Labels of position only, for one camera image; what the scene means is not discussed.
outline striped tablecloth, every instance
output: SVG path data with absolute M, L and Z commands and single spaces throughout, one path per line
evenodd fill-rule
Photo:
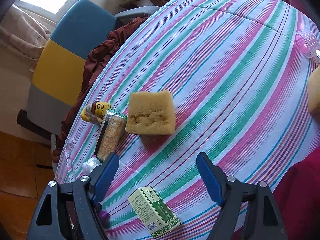
M 293 43 L 303 29 L 320 37 L 309 18 L 280 0 L 171 0 L 126 41 L 83 106 L 107 101 L 126 114 L 130 92 L 168 89 L 176 132 L 122 137 L 120 167 L 103 201 L 110 240 L 152 239 L 127 201 L 148 185 L 183 222 L 161 239 L 206 239 L 219 208 L 196 168 L 201 151 L 226 174 L 265 180 L 273 190 L 318 146 L 306 91 L 316 66 Z M 98 128 L 79 116 L 60 158 L 59 183 L 81 176 L 94 151 Z

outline curtain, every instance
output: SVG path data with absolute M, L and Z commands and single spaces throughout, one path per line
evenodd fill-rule
M 12 5 L 0 24 L 0 45 L 25 60 L 33 72 L 50 34 L 41 23 Z

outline wooden floor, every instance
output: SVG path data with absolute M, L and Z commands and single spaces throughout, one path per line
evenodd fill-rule
M 0 132 L 0 222 L 13 240 L 25 240 L 47 183 L 54 179 L 50 148 Z

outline metal screw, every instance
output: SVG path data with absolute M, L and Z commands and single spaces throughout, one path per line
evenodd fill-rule
M 80 178 L 80 180 L 81 180 L 82 182 L 88 181 L 88 179 L 89 179 L 89 176 L 87 176 L 87 175 L 83 175 L 83 176 L 81 176 L 81 178 Z
M 228 176 L 228 177 L 227 177 L 227 181 L 235 182 L 235 181 L 236 181 L 236 178 L 235 178 L 234 176 Z
M 53 187 L 53 186 L 55 186 L 56 184 L 57 184 L 57 182 L 56 182 L 55 180 L 51 180 L 51 181 L 49 181 L 49 183 L 48 183 L 49 187 Z
M 267 184 L 266 182 L 264 182 L 264 181 L 260 181 L 260 182 L 259 182 L 259 185 L 260 185 L 260 187 L 266 187 L 266 186 L 268 186 L 268 184 Z

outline gray armrest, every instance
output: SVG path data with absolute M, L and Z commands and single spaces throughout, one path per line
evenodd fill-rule
M 152 15 L 159 9 L 160 9 L 160 7 L 155 6 L 155 5 L 138 7 L 135 9 L 131 9 L 131 10 L 127 10 L 127 11 L 118 13 L 118 14 L 116 14 L 116 18 L 121 20 L 121 19 L 126 19 L 126 18 L 135 18 L 135 17 L 139 17 L 139 16 L 143 17 L 145 15 Z

